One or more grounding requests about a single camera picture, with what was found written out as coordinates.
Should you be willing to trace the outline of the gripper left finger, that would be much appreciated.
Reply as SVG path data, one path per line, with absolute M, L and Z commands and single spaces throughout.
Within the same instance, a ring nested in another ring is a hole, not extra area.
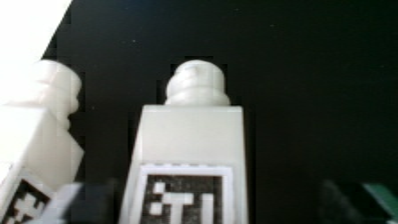
M 50 200 L 37 224 L 116 224 L 114 186 L 75 182 Z

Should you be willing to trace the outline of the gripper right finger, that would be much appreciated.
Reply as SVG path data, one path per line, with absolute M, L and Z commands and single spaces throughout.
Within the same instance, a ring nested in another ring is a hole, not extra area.
M 318 214 L 320 224 L 398 224 L 398 187 L 325 180 Z

